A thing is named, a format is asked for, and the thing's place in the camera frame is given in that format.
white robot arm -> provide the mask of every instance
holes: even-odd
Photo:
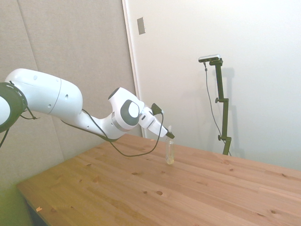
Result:
[[[98,119],[82,110],[83,99],[79,88],[55,76],[16,69],[0,84],[0,133],[9,129],[28,106],[33,111],[50,114],[70,126],[111,142],[137,124],[156,135],[161,129],[160,137],[167,135],[174,138],[154,117],[152,110],[124,88],[116,89],[109,96],[113,112],[104,119]]]

wooden table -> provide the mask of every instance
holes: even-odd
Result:
[[[127,154],[156,141],[124,135]],[[301,171],[165,143],[103,143],[17,185],[53,226],[301,226]]]

